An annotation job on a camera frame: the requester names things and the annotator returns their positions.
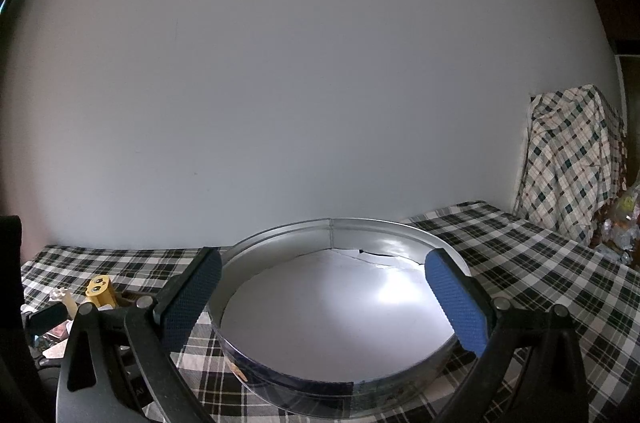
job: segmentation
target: plaid tablecloth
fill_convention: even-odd
[[[457,249],[491,296],[523,308],[569,308],[580,339],[588,381],[590,421],[606,421],[622,400],[640,363],[640,275],[593,250],[539,228],[484,202],[460,204],[405,222],[430,231]],[[196,249],[106,250],[46,247],[22,267],[25,309],[47,304],[52,287],[66,286],[81,300],[87,281],[106,273],[116,288],[157,291],[182,272]],[[188,344],[173,353],[178,369],[216,421],[228,423],[318,423],[280,410],[251,393],[232,374],[201,314]],[[474,355],[457,347],[443,374],[401,409],[364,422],[430,421],[468,373]],[[503,411],[524,353],[514,356],[502,388],[485,418]],[[149,415],[161,417],[151,406]]]

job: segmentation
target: white wall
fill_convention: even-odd
[[[529,95],[620,103],[592,0],[16,0],[5,35],[25,256],[508,208]]]

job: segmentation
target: screw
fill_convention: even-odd
[[[559,317],[565,317],[569,314],[569,310],[562,304],[556,304],[554,306],[554,313]]]
[[[508,298],[505,297],[496,297],[494,298],[494,308],[498,311],[507,311],[511,308],[511,302]]]
[[[78,313],[80,313],[81,315],[88,315],[89,313],[91,313],[91,310],[94,308],[94,305],[91,304],[91,302],[85,302],[84,304],[81,304],[80,307],[78,308]]]
[[[136,300],[136,307],[140,309],[150,308],[156,300],[151,295],[144,295]]]

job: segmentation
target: plaid fabric cover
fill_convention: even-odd
[[[593,85],[535,96],[514,213],[588,244],[595,212],[624,186],[624,124]]]
[[[593,250],[484,202],[460,204],[405,220],[457,249],[491,296],[524,308],[566,305],[575,320],[588,379],[590,421],[603,422],[622,400],[640,364],[640,274]],[[46,247],[22,269],[29,308],[42,308],[52,286],[70,287],[80,300],[90,277],[108,273],[116,287],[157,291],[180,273],[196,250],[88,250]],[[173,353],[178,369],[219,422],[320,423],[286,413],[245,389],[229,370],[201,314],[188,344]],[[424,423],[442,409],[466,376],[474,355],[457,347],[442,376],[402,408],[358,421]],[[524,363],[516,353],[486,421],[504,410]],[[161,420],[151,405],[149,415]]]

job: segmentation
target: black and white checkered cloth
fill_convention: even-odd
[[[539,228],[484,202],[460,204],[405,220],[457,249],[491,296],[505,296],[523,308],[566,305],[574,318],[588,381],[590,421],[606,421],[622,400],[640,364],[640,274],[593,250]],[[157,291],[182,272],[195,249],[98,250],[46,247],[22,267],[28,308],[48,302],[52,287],[65,286],[76,300],[87,281],[106,273],[117,289]],[[173,353],[187,384],[219,422],[319,423],[287,413],[251,393],[236,379],[220,351],[209,317],[201,314],[190,340]],[[474,355],[457,347],[443,374],[402,408],[357,421],[424,423],[444,406],[468,373]],[[486,415],[503,411],[524,363],[516,353]],[[161,419],[151,406],[150,415]]]

